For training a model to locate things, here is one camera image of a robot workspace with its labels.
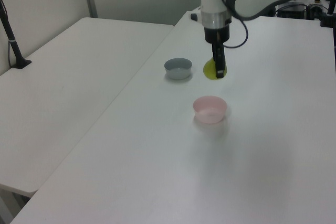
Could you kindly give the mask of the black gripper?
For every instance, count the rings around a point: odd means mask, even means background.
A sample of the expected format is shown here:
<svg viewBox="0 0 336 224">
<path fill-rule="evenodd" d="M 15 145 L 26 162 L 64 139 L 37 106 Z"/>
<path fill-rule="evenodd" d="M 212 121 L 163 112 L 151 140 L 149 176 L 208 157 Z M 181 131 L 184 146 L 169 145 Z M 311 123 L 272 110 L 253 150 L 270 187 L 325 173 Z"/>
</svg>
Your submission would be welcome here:
<svg viewBox="0 0 336 224">
<path fill-rule="evenodd" d="M 220 29 L 204 28 L 205 40 L 212 44 L 213 61 L 215 62 L 216 78 L 221 79 L 225 73 L 225 54 L 223 46 L 215 44 L 223 44 L 230 38 L 229 25 Z"/>
</svg>

